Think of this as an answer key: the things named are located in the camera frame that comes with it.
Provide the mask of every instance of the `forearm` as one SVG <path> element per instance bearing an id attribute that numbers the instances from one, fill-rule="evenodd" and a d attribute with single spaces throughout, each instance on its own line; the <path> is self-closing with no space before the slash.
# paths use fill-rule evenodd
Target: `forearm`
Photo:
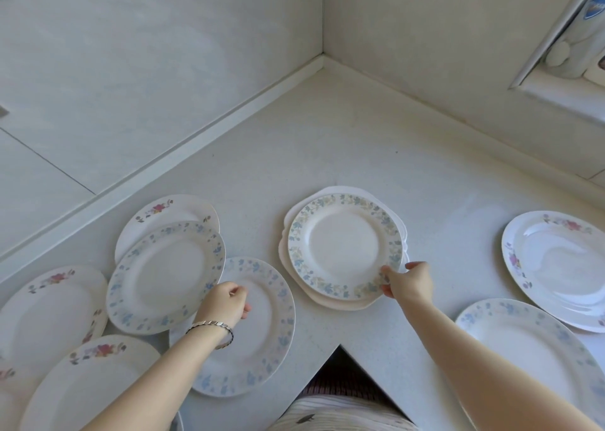
<path id="1" fill-rule="evenodd" d="M 600 431 L 586 415 L 427 302 L 402 308 L 480 430 Z"/>
<path id="2" fill-rule="evenodd" d="M 186 334 L 82 431 L 166 431 L 224 335 L 216 326 Z"/>

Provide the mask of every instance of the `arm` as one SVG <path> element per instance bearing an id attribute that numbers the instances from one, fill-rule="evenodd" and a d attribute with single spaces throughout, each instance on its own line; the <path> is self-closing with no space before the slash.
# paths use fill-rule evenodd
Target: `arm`
<path id="1" fill-rule="evenodd" d="M 406 264 L 399 274 L 382 271 L 420 341 L 439 366 L 479 430 L 601 431 L 586 415 L 458 327 L 432 304 L 426 262 Z"/>
<path id="2" fill-rule="evenodd" d="M 218 284 L 201 303 L 195 320 L 223 321 L 233 328 L 251 310 L 246 295 L 243 286 Z M 82 431 L 166 431 L 201 365 L 225 335 L 217 326 L 189 331 Z"/>

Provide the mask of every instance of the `person's right arm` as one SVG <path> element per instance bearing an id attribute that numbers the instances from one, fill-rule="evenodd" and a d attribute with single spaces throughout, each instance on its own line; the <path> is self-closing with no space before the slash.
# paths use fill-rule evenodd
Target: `person's right arm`
<path id="1" fill-rule="evenodd" d="M 426 262 L 410 271 L 382 271 L 420 341 L 441 368 L 479 430 L 602 431 L 562 397 L 467 334 L 433 305 L 433 282 Z"/>

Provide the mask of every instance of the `window sill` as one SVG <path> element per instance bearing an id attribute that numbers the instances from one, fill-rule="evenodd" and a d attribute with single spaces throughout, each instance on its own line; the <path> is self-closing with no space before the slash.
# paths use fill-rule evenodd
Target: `window sill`
<path id="1" fill-rule="evenodd" d="M 605 87 L 585 78 L 558 78 L 538 66 L 517 89 L 605 126 Z"/>

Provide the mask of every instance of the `person's left arm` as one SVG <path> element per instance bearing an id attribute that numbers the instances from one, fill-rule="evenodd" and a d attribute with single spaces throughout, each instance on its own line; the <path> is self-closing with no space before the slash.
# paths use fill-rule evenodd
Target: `person's left arm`
<path id="1" fill-rule="evenodd" d="M 243 286 L 218 284 L 201 303 L 195 320 L 222 321 L 233 328 L 251 309 L 246 296 Z M 218 326 L 189 331 L 82 431 L 166 431 L 201 365 L 226 333 Z"/>

